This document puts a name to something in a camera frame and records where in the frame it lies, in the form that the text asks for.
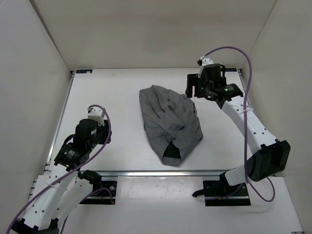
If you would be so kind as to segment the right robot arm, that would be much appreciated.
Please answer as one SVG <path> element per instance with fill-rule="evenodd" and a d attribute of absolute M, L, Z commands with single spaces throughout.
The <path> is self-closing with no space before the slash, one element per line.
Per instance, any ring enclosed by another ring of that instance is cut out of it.
<path fill-rule="evenodd" d="M 248 107 L 245 95 L 234 83 L 228 84 L 226 68 L 219 63 L 202 66 L 198 74 L 187 76 L 186 96 L 217 103 L 244 136 L 252 153 L 244 164 L 220 175 L 219 191 L 230 195 L 244 182 L 258 182 L 286 168 L 290 144 L 280 141 L 261 123 Z"/>

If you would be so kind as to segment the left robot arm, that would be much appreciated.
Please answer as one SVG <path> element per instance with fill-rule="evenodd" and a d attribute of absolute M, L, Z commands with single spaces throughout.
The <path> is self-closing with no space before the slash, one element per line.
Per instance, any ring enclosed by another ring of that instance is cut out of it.
<path fill-rule="evenodd" d="M 111 123 L 103 117 L 82 119 L 75 133 L 64 141 L 46 187 L 24 205 L 13 218 L 7 233 L 60 234 L 73 209 L 86 198 L 102 190 L 101 175 L 92 170 L 80 169 L 93 158 L 90 153 L 111 141 Z"/>

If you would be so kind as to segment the grey pleated skirt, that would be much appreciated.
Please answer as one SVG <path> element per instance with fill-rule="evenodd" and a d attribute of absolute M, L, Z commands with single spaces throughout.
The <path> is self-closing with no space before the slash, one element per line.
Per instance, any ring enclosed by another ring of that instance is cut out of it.
<path fill-rule="evenodd" d="M 195 103 L 185 94 L 152 85 L 139 91 L 143 128 L 162 164 L 178 167 L 203 139 Z"/>

